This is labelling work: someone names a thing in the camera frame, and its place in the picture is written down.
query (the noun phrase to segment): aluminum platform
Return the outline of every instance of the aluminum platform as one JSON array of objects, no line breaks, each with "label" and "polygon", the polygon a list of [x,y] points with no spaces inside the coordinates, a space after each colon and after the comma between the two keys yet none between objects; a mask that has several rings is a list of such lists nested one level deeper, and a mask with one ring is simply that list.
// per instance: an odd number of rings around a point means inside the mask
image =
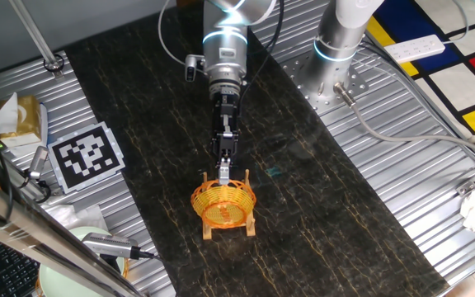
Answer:
[{"label": "aluminum platform", "polygon": [[[0,73],[0,100],[17,92],[18,95],[34,95],[45,104],[49,112],[49,140],[97,122],[67,55],[58,54],[65,59],[64,78],[58,81],[45,71],[43,59]],[[14,158],[12,162],[20,169],[26,169],[31,159],[32,154]],[[59,189],[50,162],[45,163],[41,179],[46,180],[53,191],[53,197],[45,202],[47,205],[74,205],[76,211],[99,205],[111,233],[136,239],[144,251],[157,253],[122,173],[68,195],[63,195]],[[148,292],[152,297],[176,295],[158,260],[129,260],[128,280],[140,292]]]},{"label": "aluminum platform", "polygon": [[[318,0],[285,1],[285,20],[272,55],[289,76],[298,75],[297,68],[312,50],[326,7],[327,2]],[[279,11],[276,6],[264,23],[252,28],[263,44],[274,34]],[[397,73],[370,51],[360,53],[356,60]],[[451,134],[439,116],[429,112],[423,95],[410,93],[387,73],[356,62],[353,65],[369,84],[369,92],[356,98],[357,106],[378,132],[402,137]],[[444,141],[383,142],[368,135],[343,102],[309,103],[319,110],[337,143],[449,284],[474,273],[475,233],[463,226],[462,198],[455,189],[475,175],[475,157]]]}]

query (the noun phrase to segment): power strip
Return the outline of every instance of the power strip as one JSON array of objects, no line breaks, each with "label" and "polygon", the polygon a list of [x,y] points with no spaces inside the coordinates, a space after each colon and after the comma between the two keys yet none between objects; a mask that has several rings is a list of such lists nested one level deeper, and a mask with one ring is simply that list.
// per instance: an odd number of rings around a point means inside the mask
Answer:
[{"label": "power strip", "polygon": [[384,48],[399,64],[441,54],[444,51],[444,45],[437,35],[428,35]]}]

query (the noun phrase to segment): wicker basket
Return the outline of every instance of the wicker basket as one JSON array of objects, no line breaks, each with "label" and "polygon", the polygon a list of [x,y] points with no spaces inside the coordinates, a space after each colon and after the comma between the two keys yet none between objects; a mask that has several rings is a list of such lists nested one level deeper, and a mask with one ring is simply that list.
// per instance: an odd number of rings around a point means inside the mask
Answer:
[{"label": "wicker basket", "polygon": [[228,229],[245,224],[256,204],[256,196],[251,187],[240,181],[230,181],[227,186],[206,181],[195,189],[191,204],[207,225]]}]

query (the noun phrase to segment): robotic arm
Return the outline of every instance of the robotic arm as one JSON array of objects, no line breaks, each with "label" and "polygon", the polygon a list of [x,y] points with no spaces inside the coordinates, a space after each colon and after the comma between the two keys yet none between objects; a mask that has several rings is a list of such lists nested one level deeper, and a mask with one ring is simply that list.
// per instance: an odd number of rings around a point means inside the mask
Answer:
[{"label": "robotic arm", "polygon": [[217,157],[219,184],[230,179],[238,146],[238,106],[247,75],[247,27],[264,21],[276,0],[205,1],[204,55],[186,57],[186,80],[195,79],[196,65],[204,66],[214,103],[212,152]]},{"label": "robotic arm", "polygon": [[[334,97],[337,83],[349,83],[351,59],[371,15],[383,0],[331,0],[318,28],[314,51],[302,67],[299,83],[317,100]],[[247,74],[247,27],[264,21],[276,0],[206,0],[204,55],[186,57],[186,80],[195,79],[197,64],[209,79],[214,103],[212,151],[219,184],[230,179],[238,146],[238,106]]]}]

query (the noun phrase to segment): black marble mat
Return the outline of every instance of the black marble mat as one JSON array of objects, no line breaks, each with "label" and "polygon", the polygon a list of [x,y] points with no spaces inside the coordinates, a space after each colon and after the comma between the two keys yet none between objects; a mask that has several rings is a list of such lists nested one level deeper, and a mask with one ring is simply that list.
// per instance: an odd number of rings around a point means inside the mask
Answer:
[{"label": "black marble mat", "polygon": [[[244,98],[238,168],[251,170],[256,233],[203,241],[190,195],[214,177],[207,82],[184,80],[151,16],[66,49],[99,120],[125,155],[125,177],[180,296],[432,296],[446,282],[341,151],[280,66]],[[178,57],[202,53],[199,6],[167,12]],[[251,36],[252,47],[259,48]],[[255,73],[265,57],[249,61]]]}]

